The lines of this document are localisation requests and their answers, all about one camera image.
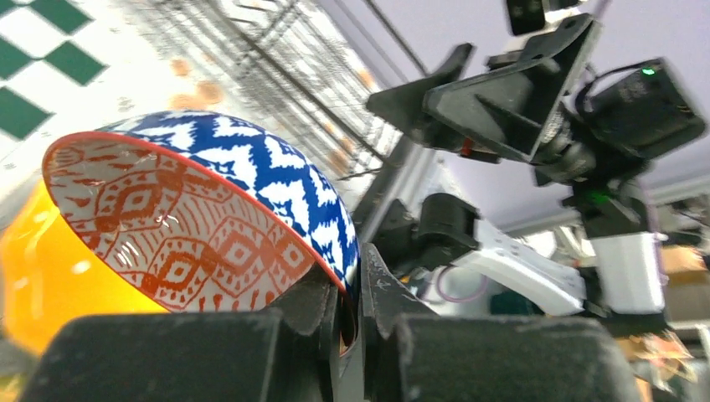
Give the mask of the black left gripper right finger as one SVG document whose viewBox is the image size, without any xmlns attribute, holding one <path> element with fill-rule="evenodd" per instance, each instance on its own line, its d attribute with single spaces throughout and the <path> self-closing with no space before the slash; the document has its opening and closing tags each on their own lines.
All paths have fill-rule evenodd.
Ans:
<svg viewBox="0 0 710 402">
<path fill-rule="evenodd" d="M 400 401 L 401 369 L 397 324 L 404 314 L 435 315 L 396 279 L 377 247 L 361 247 L 360 327 L 363 337 L 363 380 L 368 401 Z"/>
</svg>

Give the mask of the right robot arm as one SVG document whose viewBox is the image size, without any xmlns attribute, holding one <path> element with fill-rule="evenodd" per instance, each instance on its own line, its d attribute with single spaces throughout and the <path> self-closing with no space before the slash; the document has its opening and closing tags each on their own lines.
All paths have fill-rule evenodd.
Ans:
<svg viewBox="0 0 710 402">
<path fill-rule="evenodd" d="M 600 93 L 577 89 L 601 26 L 574 1 L 510 1 L 519 50 L 462 78 L 473 46 L 457 46 L 432 74 L 369 96 L 366 107 L 418 144 L 488 163 L 526 163 L 536 184 L 571 188 L 594 248 L 601 303 L 614 314 L 665 307 L 656 218 L 637 178 L 652 161 L 699 138 L 706 122 L 663 58 L 622 66 Z"/>
</svg>

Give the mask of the yellow dotted plate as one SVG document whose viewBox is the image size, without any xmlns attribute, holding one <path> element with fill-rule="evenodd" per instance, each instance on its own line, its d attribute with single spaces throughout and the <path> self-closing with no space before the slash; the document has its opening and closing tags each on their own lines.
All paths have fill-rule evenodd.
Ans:
<svg viewBox="0 0 710 402">
<path fill-rule="evenodd" d="M 43 183 L 1 236 L 1 271 L 4 332 L 34 355 L 75 318 L 163 310 L 78 239 Z"/>
</svg>

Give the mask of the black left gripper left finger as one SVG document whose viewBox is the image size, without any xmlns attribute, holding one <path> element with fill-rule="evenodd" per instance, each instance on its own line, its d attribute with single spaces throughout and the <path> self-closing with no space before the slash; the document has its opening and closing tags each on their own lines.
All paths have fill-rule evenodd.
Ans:
<svg viewBox="0 0 710 402">
<path fill-rule="evenodd" d="M 341 297 L 312 268 L 271 305 L 281 314 L 271 354 L 269 401 L 334 401 L 340 356 Z"/>
</svg>

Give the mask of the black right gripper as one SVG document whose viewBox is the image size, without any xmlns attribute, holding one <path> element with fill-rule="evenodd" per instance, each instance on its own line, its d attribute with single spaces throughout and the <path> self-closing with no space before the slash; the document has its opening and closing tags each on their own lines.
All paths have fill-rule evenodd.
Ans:
<svg viewBox="0 0 710 402">
<path fill-rule="evenodd" d="M 590 14 L 564 19 L 551 33 L 531 37 L 512 63 L 482 75 L 460 74 L 474 51 L 460 44 L 433 73 L 369 96 L 366 107 L 421 146 L 483 160 L 530 163 L 558 118 L 601 30 Z"/>
</svg>

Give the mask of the blue white patterned bowl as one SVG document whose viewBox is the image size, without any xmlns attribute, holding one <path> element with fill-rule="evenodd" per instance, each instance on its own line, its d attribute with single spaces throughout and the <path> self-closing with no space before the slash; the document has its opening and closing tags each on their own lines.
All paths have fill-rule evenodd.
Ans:
<svg viewBox="0 0 710 402">
<path fill-rule="evenodd" d="M 162 111 L 53 142 L 44 184 L 78 238 L 170 312 L 247 312 L 316 268 L 357 333 L 356 230 L 328 178 L 288 141 L 214 111 Z"/>
</svg>

